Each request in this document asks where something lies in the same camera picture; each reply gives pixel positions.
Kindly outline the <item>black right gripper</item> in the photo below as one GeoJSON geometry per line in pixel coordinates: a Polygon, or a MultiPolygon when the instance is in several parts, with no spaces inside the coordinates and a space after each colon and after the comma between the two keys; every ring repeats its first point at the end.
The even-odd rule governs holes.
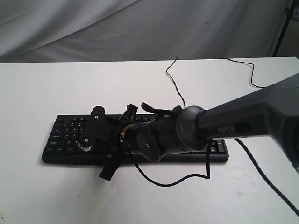
{"type": "Polygon", "coordinates": [[[121,159],[128,155],[127,145],[123,142],[122,133],[126,126],[136,122],[137,107],[133,104],[126,106],[125,112],[118,118],[105,116],[99,125],[101,146],[104,149],[105,160],[99,178],[110,181],[121,165],[121,159]]]}

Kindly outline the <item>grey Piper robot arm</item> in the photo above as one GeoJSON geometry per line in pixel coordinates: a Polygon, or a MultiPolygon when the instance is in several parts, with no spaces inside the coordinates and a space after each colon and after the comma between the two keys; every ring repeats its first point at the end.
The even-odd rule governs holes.
{"type": "Polygon", "coordinates": [[[128,153],[159,162],[169,154],[210,148],[213,140],[255,136],[271,136],[292,166],[299,166],[298,75],[209,110],[199,106],[164,110],[146,103],[141,107],[156,117],[136,122],[136,107],[129,105],[120,120],[105,128],[111,145],[100,178],[110,180],[128,153]]]}

